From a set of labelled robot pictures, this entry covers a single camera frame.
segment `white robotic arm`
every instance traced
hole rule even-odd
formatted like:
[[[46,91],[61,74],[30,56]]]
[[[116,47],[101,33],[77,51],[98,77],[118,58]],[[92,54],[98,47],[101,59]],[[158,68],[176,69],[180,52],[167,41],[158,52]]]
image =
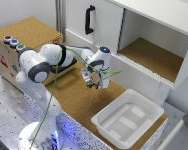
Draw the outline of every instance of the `white robotic arm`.
[[[34,139],[39,126],[42,124],[51,97],[51,93],[45,88],[42,82],[46,80],[50,71],[55,73],[55,69],[52,66],[57,64],[58,54],[61,50],[62,53],[60,54],[58,61],[59,68],[71,65],[73,58],[76,57],[85,66],[85,68],[81,70],[81,73],[88,87],[91,88],[93,85],[96,85],[97,89],[107,88],[109,84],[109,79],[104,79],[106,76],[105,71],[107,72],[109,69],[111,58],[110,50],[106,47],[101,47],[95,54],[89,48],[69,47],[55,44],[44,45],[39,53],[29,47],[18,51],[21,71],[16,77],[17,84],[28,97],[36,100],[43,112],[40,116],[38,126],[28,138],[30,144]],[[97,83],[94,83],[92,78],[93,73],[97,74]],[[59,150],[61,148],[59,144],[61,143],[59,141],[60,137],[55,137],[57,132],[56,116],[60,114],[60,112],[61,106],[52,96],[45,121],[34,142],[34,148],[37,150],[45,149],[42,143],[49,142],[49,139],[56,140],[56,146],[52,144],[54,147],[53,149]]]

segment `cabinet handle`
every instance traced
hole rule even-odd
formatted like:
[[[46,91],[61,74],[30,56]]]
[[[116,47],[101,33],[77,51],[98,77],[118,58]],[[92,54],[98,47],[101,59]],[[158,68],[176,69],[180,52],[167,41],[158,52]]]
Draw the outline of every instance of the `cabinet handle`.
[[[86,10],[85,31],[86,34],[92,33],[94,30],[90,28],[90,12],[95,10],[95,7],[90,5],[90,8]]]

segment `brown box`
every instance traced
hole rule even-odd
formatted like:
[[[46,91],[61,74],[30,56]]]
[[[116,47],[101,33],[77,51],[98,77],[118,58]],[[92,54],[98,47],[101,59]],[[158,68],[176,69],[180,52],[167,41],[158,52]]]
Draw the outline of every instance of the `brown box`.
[[[18,64],[18,53],[16,49],[10,48],[4,44],[4,36],[11,35],[14,39],[19,40],[20,44],[31,47],[39,51],[44,44],[62,44],[63,35],[40,22],[34,17],[24,19],[9,26],[0,29],[0,73],[14,86],[17,86],[16,75],[21,70]],[[57,77],[71,70],[73,66],[59,73]],[[44,85],[54,80],[54,74],[50,73],[44,81]]]

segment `empty white container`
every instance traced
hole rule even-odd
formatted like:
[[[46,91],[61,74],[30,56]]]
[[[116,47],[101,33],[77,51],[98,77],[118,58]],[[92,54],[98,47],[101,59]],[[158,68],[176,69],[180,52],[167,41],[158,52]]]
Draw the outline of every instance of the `empty white container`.
[[[129,149],[163,113],[163,108],[128,89],[91,121],[99,133],[116,147]]]

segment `green wire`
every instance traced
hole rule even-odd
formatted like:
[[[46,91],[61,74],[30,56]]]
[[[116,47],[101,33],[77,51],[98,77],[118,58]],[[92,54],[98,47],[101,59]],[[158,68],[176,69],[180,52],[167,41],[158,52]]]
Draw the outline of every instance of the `green wire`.
[[[37,130],[37,132],[36,132],[36,135],[35,135],[35,137],[34,137],[34,139],[33,139],[33,141],[32,141],[30,150],[31,150],[31,148],[32,148],[32,146],[33,146],[33,143],[34,143],[34,141],[35,141],[35,139],[36,139],[36,137],[37,137],[37,134],[38,134],[38,132],[39,132],[41,126],[43,125],[43,122],[45,121],[45,118],[46,118],[46,116],[47,116],[47,113],[48,113],[48,110],[49,110],[49,107],[50,107],[50,103],[51,103],[51,100],[52,100],[52,96],[53,96],[53,94],[54,94],[54,90],[55,90],[55,87],[56,87],[57,70],[58,70],[58,63],[59,63],[59,58],[60,58],[61,52],[62,52],[62,50],[59,52],[59,55],[58,55],[58,58],[57,58],[57,65],[56,65],[56,73],[55,73],[54,87],[53,87],[53,90],[52,90],[52,94],[51,94],[51,97],[50,97],[50,101],[49,101],[49,103],[48,103],[47,110],[46,110],[46,112],[45,112],[45,116],[44,116],[44,118],[43,118],[43,120],[42,120],[42,122],[41,122],[41,124],[40,124],[40,126],[39,126],[39,128],[38,128],[38,130]]]
[[[91,67],[93,70],[96,70],[96,71],[102,72],[102,73],[109,73],[109,74],[111,74],[111,75],[109,75],[109,76],[107,76],[107,77],[105,77],[105,78],[99,80],[98,82],[101,82],[102,80],[105,80],[105,79],[107,79],[107,78],[109,78],[109,77],[111,77],[111,76],[113,76],[113,75],[116,75],[116,74],[122,72],[122,71],[106,72],[106,71],[101,71],[101,70],[95,69],[94,67],[92,67],[91,65],[89,65],[89,64],[88,64],[78,53],[76,53],[74,50],[69,49],[69,48],[67,48],[67,49],[70,50],[70,51],[72,51],[73,53],[75,53],[80,59],[82,59],[82,60],[84,61],[84,63],[86,63],[86,64],[87,64],[89,67]],[[36,135],[35,135],[35,137],[34,137],[34,139],[33,139],[33,141],[32,141],[30,150],[31,150],[31,148],[32,148],[32,146],[33,146],[33,143],[35,142],[35,139],[36,139],[36,137],[37,137],[37,135],[38,135],[38,132],[39,132],[41,126],[43,125],[43,122],[45,121],[45,118],[46,118],[46,116],[47,116],[47,113],[48,113],[48,110],[49,110],[49,107],[50,107],[50,103],[51,103],[51,100],[52,100],[52,96],[54,95],[54,90],[55,90],[55,87],[56,87],[58,63],[59,63],[59,58],[60,58],[61,52],[62,52],[62,50],[59,52],[58,58],[57,58],[55,80],[54,80],[54,86],[53,86],[52,94],[51,94],[51,97],[50,97],[50,101],[49,101],[49,103],[48,103],[47,110],[46,110],[46,112],[45,112],[45,116],[44,116],[44,118],[43,118],[43,120],[42,120],[42,122],[41,122],[41,124],[40,124],[40,126],[39,126],[39,128],[38,128],[38,130],[37,130],[37,132],[36,132]]]

